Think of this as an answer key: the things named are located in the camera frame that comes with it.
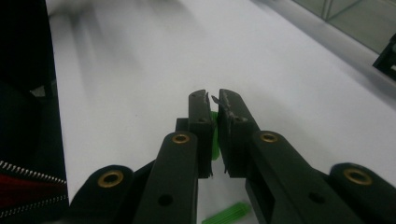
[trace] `red fabric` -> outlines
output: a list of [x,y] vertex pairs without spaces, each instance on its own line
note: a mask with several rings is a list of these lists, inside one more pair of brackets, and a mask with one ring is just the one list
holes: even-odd
[[24,180],[0,174],[0,209],[38,203],[66,194],[65,184]]

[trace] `brass screw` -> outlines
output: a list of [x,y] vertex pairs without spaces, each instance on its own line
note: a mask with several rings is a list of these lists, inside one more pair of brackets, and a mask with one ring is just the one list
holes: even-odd
[[355,184],[366,186],[373,184],[373,179],[369,175],[356,168],[345,169],[344,176]]
[[276,135],[274,135],[274,134],[272,134],[272,133],[263,133],[263,134],[260,136],[260,139],[261,139],[262,141],[264,141],[264,142],[267,142],[267,143],[274,143],[274,142],[277,142],[277,137],[276,137]]
[[111,170],[102,174],[98,179],[98,185],[101,188],[109,189],[116,187],[122,182],[123,173],[119,170]]
[[185,144],[190,141],[188,135],[180,133],[172,137],[172,141],[176,144]]

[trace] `white tabletop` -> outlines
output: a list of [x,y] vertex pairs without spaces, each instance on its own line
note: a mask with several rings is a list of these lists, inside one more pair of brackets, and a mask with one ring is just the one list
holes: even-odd
[[[283,134],[322,172],[351,161],[396,185],[393,101],[271,8],[248,0],[48,7],[70,199],[99,168],[154,160],[201,89],[240,93],[263,130]],[[249,202],[244,180],[225,175],[222,160],[213,167],[214,178],[199,181],[198,223]],[[255,222],[251,214],[242,223]]]

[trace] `zipper teeth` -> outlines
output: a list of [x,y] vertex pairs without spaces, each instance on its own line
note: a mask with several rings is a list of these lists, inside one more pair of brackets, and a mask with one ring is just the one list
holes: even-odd
[[0,169],[6,170],[8,172],[11,172],[11,173],[14,173],[17,175],[23,175],[23,176],[40,179],[40,180],[44,180],[44,181],[49,181],[49,182],[53,182],[53,183],[58,183],[58,184],[66,184],[67,183],[65,180],[62,180],[60,178],[56,178],[51,175],[44,175],[39,172],[24,169],[24,168],[21,168],[20,166],[13,165],[13,164],[11,164],[9,162],[5,162],[5,161],[0,161]]
[[51,199],[43,200],[43,201],[38,202],[38,203],[30,203],[30,204],[27,204],[27,205],[24,205],[24,206],[11,208],[11,209],[8,209],[6,211],[2,211],[0,213],[0,218],[13,216],[13,215],[16,215],[16,214],[21,213],[21,212],[26,212],[26,211],[29,211],[29,210],[32,210],[32,209],[35,209],[35,208],[39,208],[39,207],[43,207],[43,206],[46,206],[46,205],[50,205],[52,203],[57,203],[59,201],[65,200],[66,198],[67,198],[67,196],[63,195],[63,196],[58,196],[58,197],[54,197],[54,198],[51,198]]

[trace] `green object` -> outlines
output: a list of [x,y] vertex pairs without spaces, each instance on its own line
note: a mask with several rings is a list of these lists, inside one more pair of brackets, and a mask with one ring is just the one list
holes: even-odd
[[212,119],[216,122],[215,126],[215,131],[213,133],[213,143],[212,143],[212,161],[215,161],[218,159],[220,155],[220,149],[219,149],[219,141],[218,141],[218,112],[212,111],[210,113],[212,116]]
[[244,217],[250,212],[250,205],[247,203],[236,203],[222,212],[202,221],[202,224],[229,224]]

